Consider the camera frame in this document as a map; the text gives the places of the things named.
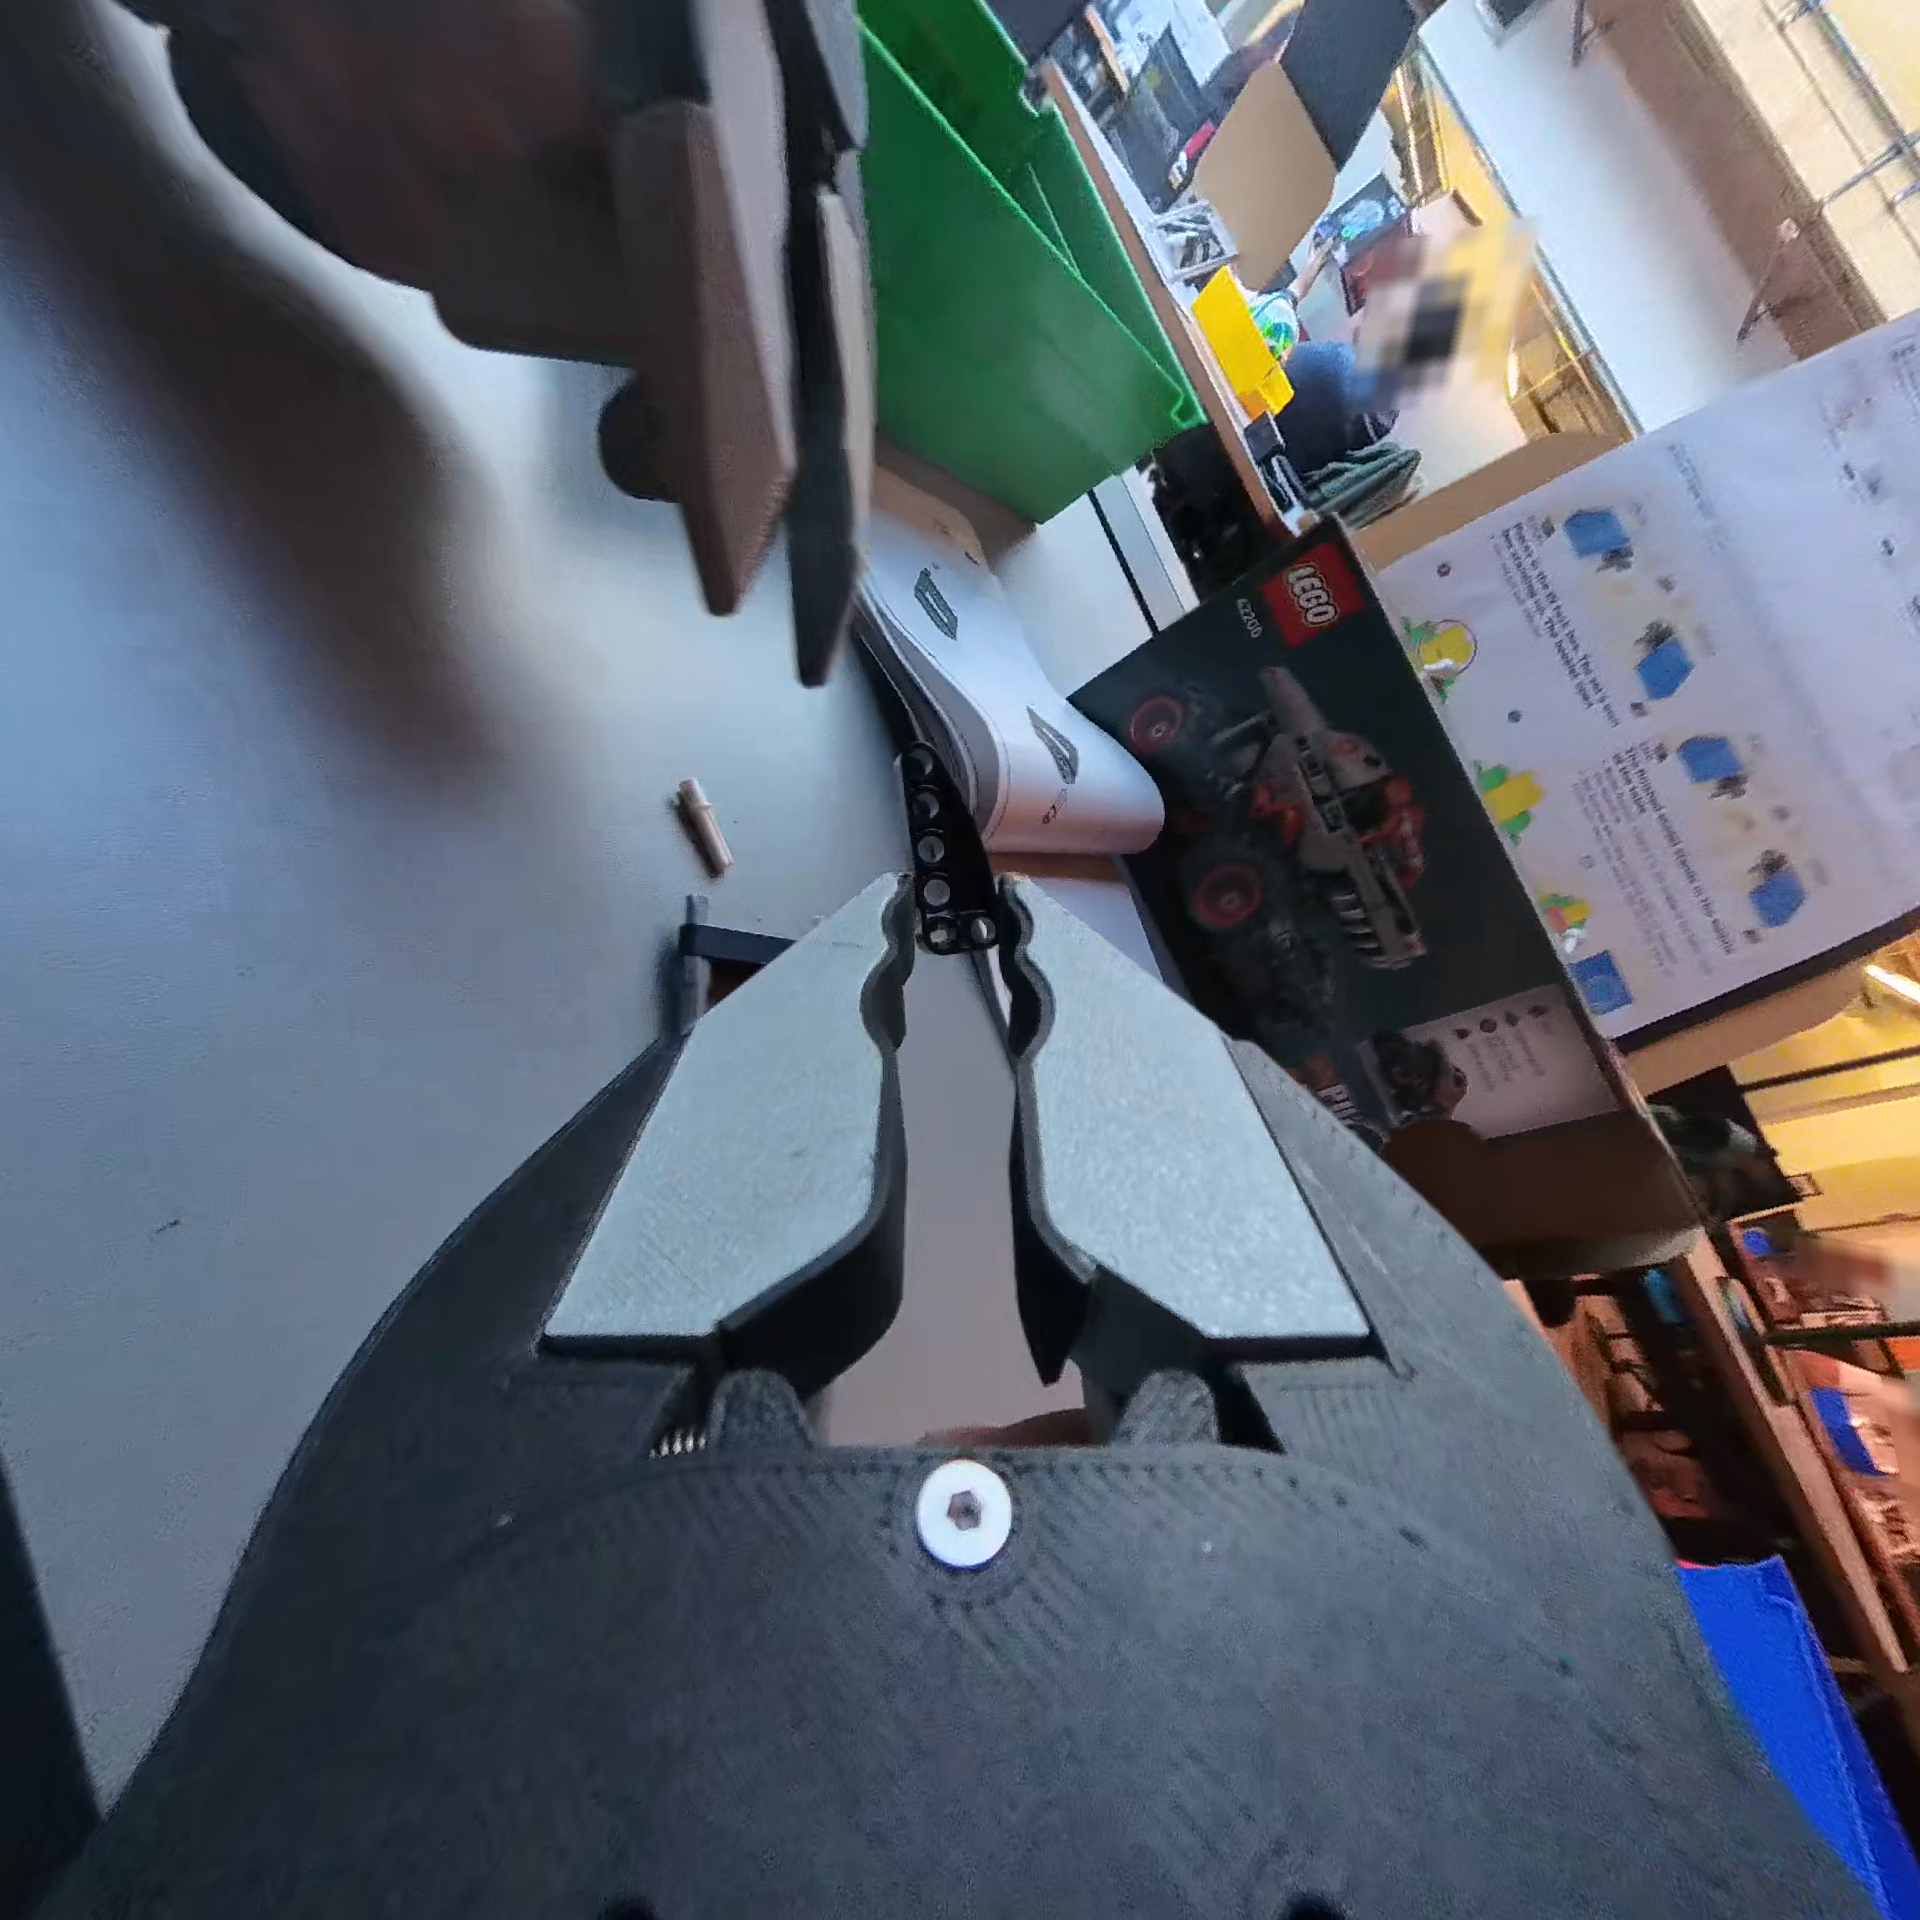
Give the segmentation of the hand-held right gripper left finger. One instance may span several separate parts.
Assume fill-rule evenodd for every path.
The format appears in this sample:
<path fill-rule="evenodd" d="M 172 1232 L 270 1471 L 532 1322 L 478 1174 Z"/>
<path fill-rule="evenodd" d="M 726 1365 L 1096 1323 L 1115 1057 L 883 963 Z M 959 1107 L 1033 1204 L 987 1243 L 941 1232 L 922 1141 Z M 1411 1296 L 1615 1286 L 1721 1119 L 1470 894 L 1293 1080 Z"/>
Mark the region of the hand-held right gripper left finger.
<path fill-rule="evenodd" d="M 902 1302 L 907 875 L 874 877 L 680 1041 L 542 1326 L 576 1357 L 812 1399 Z"/>

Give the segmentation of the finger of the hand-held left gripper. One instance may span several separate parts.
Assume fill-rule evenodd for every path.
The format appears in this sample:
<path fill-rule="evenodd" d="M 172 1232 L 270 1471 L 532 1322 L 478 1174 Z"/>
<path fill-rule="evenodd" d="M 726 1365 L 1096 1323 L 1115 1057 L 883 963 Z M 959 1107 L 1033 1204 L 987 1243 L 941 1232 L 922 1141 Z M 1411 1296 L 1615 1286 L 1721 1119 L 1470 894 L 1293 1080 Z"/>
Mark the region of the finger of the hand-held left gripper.
<path fill-rule="evenodd" d="M 709 612 L 753 585 L 799 475 L 786 97 L 763 4 L 613 5 L 613 207 L 645 420 Z"/>
<path fill-rule="evenodd" d="M 877 461 L 874 311 L 859 157 L 794 182 L 786 222 L 797 473 L 784 509 L 794 665 L 822 688 L 866 564 Z"/>

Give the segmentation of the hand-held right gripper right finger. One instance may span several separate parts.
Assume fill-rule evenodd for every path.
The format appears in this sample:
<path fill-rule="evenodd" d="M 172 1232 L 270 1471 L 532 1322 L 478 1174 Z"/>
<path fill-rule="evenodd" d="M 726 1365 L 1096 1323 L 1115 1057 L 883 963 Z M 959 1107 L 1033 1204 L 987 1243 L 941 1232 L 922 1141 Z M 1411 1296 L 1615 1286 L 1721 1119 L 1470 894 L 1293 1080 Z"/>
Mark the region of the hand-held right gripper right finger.
<path fill-rule="evenodd" d="M 1022 875 L 1001 882 L 1001 927 L 1016 1297 L 1038 1375 L 1375 1355 L 1231 1039 Z"/>

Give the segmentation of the black lego beam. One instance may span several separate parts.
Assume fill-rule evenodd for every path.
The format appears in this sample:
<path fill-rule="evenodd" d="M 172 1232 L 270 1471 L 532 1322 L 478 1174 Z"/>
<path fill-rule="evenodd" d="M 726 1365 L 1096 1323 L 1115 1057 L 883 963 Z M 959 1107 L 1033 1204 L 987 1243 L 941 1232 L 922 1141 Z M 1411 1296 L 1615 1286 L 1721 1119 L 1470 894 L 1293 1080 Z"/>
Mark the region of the black lego beam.
<path fill-rule="evenodd" d="M 998 947 L 1001 887 L 973 810 L 924 740 L 896 760 L 912 857 L 919 943 L 931 956 Z"/>

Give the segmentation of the black lego axle piece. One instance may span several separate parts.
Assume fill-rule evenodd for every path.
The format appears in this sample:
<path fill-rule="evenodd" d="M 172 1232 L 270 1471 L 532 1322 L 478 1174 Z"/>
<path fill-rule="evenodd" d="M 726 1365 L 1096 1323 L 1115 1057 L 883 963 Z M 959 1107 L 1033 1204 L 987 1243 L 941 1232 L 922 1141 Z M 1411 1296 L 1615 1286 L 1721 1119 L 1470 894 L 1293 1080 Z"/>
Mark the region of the black lego axle piece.
<path fill-rule="evenodd" d="M 702 892 L 686 894 L 682 923 L 665 969 L 677 1036 L 684 1039 L 715 1003 L 733 996 L 793 943 L 781 934 L 717 923 L 710 897 Z"/>

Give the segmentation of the black lego box red truck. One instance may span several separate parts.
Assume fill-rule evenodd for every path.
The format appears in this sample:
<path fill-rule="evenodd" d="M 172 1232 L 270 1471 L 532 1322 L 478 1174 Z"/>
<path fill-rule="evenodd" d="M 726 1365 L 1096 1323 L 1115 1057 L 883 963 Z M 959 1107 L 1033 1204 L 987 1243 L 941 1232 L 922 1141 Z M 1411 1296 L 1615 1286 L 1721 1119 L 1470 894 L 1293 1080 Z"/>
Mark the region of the black lego box red truck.
<path fill-rule="evenodd" d="M 1070 701 L 1162 798 L 1160 835 L 1125 868 L 1180 989 L 1503 1278 L 1580 1280 L 1699 1243 L 1693 1185 L 1340 521 Z"/>

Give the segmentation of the green plastic bin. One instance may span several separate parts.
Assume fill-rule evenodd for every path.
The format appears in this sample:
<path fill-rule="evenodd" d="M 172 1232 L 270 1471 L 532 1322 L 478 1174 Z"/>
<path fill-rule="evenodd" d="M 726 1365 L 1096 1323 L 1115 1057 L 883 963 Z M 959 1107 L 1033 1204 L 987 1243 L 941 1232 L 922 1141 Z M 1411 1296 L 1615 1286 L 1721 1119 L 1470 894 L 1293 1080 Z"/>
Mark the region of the green plastic bin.
<path fill-rule="evenodd" d="M 1205 409 L 1057 104 L 989 4 L 862 1 L 883 434 L 1045 521 Z"/>

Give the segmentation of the white instruction booklet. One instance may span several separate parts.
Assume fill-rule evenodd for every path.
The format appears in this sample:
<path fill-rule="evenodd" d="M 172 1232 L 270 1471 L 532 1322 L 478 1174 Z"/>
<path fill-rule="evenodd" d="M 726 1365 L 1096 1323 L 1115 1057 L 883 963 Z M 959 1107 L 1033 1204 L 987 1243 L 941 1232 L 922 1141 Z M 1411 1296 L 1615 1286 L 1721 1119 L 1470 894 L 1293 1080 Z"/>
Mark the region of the white instruction booklet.
<path fill-rule="evenodd" d="M 963 542 L 878 511 L 853 632 L 989 851 L 1130 856 L 1162 833 L 1159 784 L 1046 677 L 996 573 Z"/>

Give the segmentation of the yellow plastic bin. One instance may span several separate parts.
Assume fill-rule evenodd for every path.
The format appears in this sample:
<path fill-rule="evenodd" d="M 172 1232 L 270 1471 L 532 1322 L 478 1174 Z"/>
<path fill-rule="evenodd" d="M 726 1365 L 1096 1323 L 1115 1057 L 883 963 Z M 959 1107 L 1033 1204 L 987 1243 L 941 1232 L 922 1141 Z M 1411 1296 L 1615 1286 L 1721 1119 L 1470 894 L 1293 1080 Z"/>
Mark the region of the yellow plastic bin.
<path fill-rule="evenodd" d="M 1295 400 L 1287 361 L 1301 343 L 1290 294 L 1250 296 L 1236 271 L 1222 266 L 1196 294 L 1193 320 L 1240 409 L 1278 420 Z"/>

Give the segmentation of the brown cardboard sheet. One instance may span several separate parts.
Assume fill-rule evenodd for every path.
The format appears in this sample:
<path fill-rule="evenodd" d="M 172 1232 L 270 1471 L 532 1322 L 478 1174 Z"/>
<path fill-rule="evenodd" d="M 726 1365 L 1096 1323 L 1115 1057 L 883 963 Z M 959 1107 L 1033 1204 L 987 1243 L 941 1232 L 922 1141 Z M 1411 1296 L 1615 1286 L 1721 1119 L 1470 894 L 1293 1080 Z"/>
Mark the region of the brown cardboard sheet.
<path fill-rule="evenodd" d="M 1333 204 L 1337 162 L 1278 60 L 1252 71 L 1194 170 L 1194 191 L 1262 292 Z"/>

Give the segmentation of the white instruction poster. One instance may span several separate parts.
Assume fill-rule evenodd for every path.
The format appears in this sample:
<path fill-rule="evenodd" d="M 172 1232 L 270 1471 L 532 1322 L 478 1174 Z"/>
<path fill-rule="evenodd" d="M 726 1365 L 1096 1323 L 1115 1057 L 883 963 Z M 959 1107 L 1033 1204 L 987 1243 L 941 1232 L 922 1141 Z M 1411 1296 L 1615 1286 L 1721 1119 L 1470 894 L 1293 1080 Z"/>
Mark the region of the white instruction poster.
<path fill-rule="evenodd" d="M 1916 313 L 1377 582 L 1616 1045 L 1916 926 Z"/>

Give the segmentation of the blue plastic bin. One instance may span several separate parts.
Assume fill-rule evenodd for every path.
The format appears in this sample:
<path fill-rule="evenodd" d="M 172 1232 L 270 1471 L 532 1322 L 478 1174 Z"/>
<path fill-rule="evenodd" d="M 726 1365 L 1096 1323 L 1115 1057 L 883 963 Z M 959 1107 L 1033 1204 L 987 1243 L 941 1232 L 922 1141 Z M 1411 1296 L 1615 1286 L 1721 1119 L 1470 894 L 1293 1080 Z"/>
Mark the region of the blue plastic bin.
<path fill-rule="evenodd" d="M 1787 1564 L 1680 1560 L 1696 1626 L 1767 1761 L 1885 1918 L 1919 1914 L 1919 1863 Z"/>

